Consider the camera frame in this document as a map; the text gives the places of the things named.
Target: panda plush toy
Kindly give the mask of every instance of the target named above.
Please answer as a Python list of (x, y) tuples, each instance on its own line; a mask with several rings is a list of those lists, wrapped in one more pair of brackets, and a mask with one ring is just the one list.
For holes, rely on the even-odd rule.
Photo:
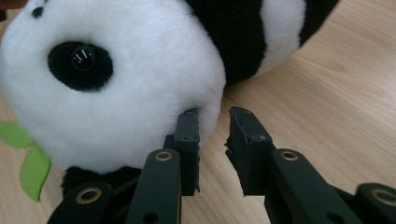
[(177, 116), (203, 143), (224, 85), (260, 75), (313, 35), (337, 0), (30, 0), (0, 47), (18, 123), (67, 170), (64, 193), (136, 175)]

